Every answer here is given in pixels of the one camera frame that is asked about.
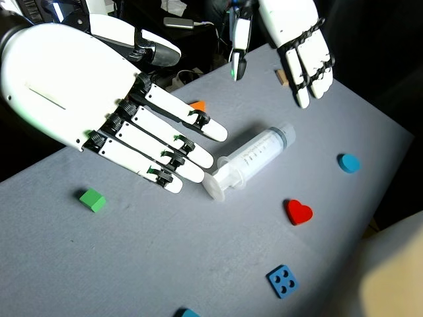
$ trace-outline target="orange block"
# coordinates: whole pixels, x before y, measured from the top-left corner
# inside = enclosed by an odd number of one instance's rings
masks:
[[[194,109],[206,112],[206,102],[204,100],[197,101],[193,104],[190,104],[190,106],[193,107]]]

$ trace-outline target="beige object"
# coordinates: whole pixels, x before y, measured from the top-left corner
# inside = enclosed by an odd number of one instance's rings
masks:
[[[360,296],[366,317],[423,316],[423,230],[365,276]]]
[[[288,86],[289,85],[288,78],[286,77],[285,71],[283,69],[278,69],[276,71],[276,74],[277,74],[279,81],[282,84],[282,86]]]

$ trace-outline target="blue block with holes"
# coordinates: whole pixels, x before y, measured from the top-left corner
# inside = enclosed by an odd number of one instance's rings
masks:
[[[281,265],[271,271],[267,278],[281,299],[286,298],[299,287],[297,279],[286,265]]]

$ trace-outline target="gray electronic device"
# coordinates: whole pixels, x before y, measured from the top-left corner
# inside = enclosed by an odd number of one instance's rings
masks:
[[[184,28],[186,30],[192,30],[194,28],[194,21],[187,18],[165,17],[163,23],[169,28]]]

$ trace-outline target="white robotic hand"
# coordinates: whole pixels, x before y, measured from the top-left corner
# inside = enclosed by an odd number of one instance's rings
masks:
[[[29,124],[65,145],[93,150],[172,193],[182,188],[175,174],[203,180],[199,166],[209,168],[213,157],[140,101],[216,141],[227,138],[224,127],[151,83],[89,34],[62,24],[32,26],[8,11],[0,11],[0,20],[0,31],[8,30],[0,32],[1,94]]]
[[[260,15],[275,45],[282,49],[302,108],[309,105],[307,87],[321,98],[333,82],[331,57],[313,0],[259,0]]]

